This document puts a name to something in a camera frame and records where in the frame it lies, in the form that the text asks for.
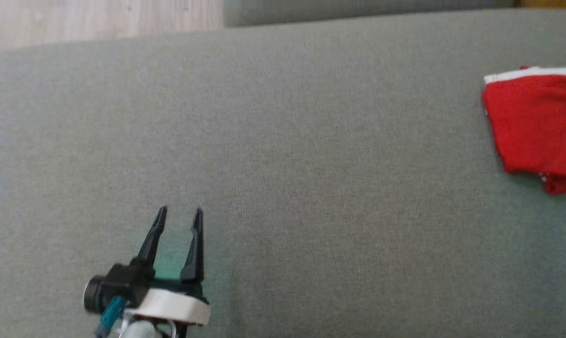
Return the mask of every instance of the red towel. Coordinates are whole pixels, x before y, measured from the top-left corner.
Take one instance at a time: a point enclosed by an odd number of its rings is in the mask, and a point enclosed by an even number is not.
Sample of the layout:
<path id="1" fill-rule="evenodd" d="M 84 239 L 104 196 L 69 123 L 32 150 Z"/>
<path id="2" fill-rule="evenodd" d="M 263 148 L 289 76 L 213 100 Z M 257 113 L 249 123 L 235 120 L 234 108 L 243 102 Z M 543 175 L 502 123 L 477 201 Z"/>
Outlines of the red towel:
<path id="1" fill-rule="evenodd" d="M 504 169 L 540 173 L 547 193 L 566 193 L 566 68 L 488 75 L 485 83 Z"/>

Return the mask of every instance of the robotic arm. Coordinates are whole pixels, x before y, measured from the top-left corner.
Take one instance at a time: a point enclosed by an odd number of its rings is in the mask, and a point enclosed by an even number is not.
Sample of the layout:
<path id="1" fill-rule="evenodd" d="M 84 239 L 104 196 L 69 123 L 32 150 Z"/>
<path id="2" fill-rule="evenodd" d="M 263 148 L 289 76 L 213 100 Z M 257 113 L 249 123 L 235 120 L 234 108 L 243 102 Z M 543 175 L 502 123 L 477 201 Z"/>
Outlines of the robotic arm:
<path id="1" fill-rule="evenodd" d="M 193 240 L 176 280 L 155 277 L 154 261 L 164 231 L 167 207 L 160 208 L 145 242 L 130 264 L 114 264 L 105 276 L 87 283 L 85 310 L 101 315 L 96 338 L 107 338 L 122 319 L 119 338 L 186 338 L 190 325 L 206 325 L 209 302 L 203 296 L 203 212 L 198 209 Z"/>

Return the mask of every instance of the sofa backrest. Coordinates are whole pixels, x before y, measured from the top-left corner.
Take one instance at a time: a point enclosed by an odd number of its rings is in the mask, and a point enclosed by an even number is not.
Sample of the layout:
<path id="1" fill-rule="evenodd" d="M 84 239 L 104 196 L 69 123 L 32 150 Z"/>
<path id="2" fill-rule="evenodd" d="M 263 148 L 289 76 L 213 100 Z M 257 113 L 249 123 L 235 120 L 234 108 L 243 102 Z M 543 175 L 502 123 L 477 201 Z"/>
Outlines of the sofa backrest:
<path id="1" fill-rule="evenodd" d="M 427 11 L 512 7 L 515 0 L 225 0 L 227 26 Z"/>

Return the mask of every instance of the upholstery fabric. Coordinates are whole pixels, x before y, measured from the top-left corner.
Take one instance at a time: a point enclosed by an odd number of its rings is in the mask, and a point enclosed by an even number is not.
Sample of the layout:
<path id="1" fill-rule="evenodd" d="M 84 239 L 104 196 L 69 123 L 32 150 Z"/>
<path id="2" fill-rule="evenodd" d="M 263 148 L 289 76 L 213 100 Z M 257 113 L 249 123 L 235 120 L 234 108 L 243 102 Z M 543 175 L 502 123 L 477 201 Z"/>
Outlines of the upholstery fabric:
<path id="1" fill-rule="evenodd" d="M 429 11 L 503 8 L 515 0 L 225 0 L 227 26 Z"/>
<path id="2" fill-rule="evenodd" d="M 566 11 L 369 17 L 0 56 L 0 337 L 92 335 L 85 283 L 205 212 L 190 337 L 566 336 L 566 196 L 507 175 L 483 77 Z"/>

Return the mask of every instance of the blue cable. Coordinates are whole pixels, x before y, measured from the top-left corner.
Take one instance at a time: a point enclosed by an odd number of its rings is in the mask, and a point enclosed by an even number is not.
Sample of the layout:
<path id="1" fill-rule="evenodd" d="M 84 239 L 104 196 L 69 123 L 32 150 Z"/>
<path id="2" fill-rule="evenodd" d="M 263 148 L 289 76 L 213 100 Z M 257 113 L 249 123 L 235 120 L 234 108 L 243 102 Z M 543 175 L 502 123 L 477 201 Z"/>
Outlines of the blue cable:
<path id="1" fill-rule="evenodd" d="M 95 330 L 96 338 L 107 338 L 109 336 L 111 327 L 122 317 L 124 308 L 126 308 L 126 299 L 124 299 L 124 297 L 115 296 L 111 298 L 111 302 L 109 302 L 109 305 L 105 308 L 105 311 L 101 315 L 99 325 Z"/>

